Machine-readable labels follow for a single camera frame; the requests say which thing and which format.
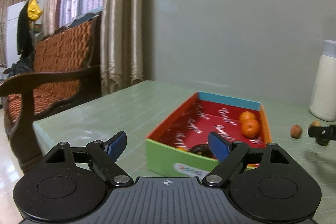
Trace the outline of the orange mandarin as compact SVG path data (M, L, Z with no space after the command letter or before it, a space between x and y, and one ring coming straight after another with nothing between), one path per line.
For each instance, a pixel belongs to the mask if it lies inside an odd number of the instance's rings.
M256 120L256 115L250 111L244 111L240 114L239 120L241 123L250 119Z
M259 130L260 125L256 119L247 119L241 124L241 133L247 138L255 138Z

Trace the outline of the small tan round fruit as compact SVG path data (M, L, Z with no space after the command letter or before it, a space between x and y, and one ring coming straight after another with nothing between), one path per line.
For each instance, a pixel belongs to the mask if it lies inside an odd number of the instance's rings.
M311 127L321 127L321 124L318 120L312 121L311 124L308 126L308 129L310 129Z

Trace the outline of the reddish brown small fruit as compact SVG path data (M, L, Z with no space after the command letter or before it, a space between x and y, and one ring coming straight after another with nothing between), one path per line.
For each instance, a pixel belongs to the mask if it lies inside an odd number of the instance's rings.
M290 129L290 135L291 137L295 139L299 139L302 135L302 128L301 126L294 124Z

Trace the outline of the cream thermos jug blue lid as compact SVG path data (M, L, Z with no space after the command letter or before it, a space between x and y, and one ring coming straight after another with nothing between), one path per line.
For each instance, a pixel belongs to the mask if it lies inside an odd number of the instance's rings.
M325 40L323 46L309 111L323 121L332 122L335 120L335 41Z

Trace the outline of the dark fruit in box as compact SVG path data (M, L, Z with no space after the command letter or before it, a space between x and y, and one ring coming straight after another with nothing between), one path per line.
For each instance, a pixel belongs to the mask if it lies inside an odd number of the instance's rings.
M198 144L192 147L191 149L188 150L189 153L193 153L195 155L199 156L205 156L211 159L217 159L216 156L212 153L210 150L210 147L208 144Z

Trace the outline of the green grid table mat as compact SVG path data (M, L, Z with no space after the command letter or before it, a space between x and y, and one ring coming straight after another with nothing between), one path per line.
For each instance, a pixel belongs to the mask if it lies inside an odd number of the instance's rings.
M183 88L145 81L95 101L34 122L33 127L43 152L60 141L83 146L92 140L104 140L122 130L129 136L123 167L129 174L145 166L144 139L179 104L194 93ZM322 201L317 217L335 213L335 142L322 147L304 132L293 139L289 130L298 124L303 130L314 121L307 108L258 98L266 110L272 139L295 158L320 184Z

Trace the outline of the colourful red-lined cardboard box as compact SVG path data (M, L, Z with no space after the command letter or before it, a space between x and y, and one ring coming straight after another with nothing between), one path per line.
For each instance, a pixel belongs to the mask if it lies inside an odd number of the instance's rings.
M240 117L245 112L252 113L252 118L259 124L254 138L242 132ZM260 102L197 92L147 135L148 170L166 177L204 178L217 166L217 158L190 150L207 144L211 132L218 133L230 143L243 141L252 148L264 148L272 140L266 112Z

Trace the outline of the wooden bench orange cushion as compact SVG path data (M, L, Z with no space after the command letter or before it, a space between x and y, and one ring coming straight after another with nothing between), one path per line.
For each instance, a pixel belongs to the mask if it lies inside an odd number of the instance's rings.
M34 122L101 97L101 18L89 12L46 36L35 47L32 72L1 83L5 132L23 173L43 157Z

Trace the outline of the beige satin curtain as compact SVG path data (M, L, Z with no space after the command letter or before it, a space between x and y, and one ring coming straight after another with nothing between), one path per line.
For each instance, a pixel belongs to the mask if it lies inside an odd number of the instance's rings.
M103 95L143 81L142 0L103 0L100 46Z

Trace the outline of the black hanging coat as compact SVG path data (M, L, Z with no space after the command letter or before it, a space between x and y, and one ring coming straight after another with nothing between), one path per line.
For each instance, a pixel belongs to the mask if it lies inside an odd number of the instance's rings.
M21 9L17 26L17 51L21 59L25 59L33 51L30 35L30 21L28 17L28 3Z

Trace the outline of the yellow bag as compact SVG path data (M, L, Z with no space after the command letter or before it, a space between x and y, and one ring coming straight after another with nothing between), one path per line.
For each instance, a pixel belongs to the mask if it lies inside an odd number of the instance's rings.
M42 16L42 9L37 0L30 0L27 6L27 15L30 20L36 22Z

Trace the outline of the white refrigerator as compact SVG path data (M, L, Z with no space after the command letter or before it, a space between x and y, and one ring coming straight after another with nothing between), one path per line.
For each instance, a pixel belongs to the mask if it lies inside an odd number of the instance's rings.
M21 9L27 1L18 2L7 8L6 19L6 67L10 68L16 63L20 56L17 51L17 26Z

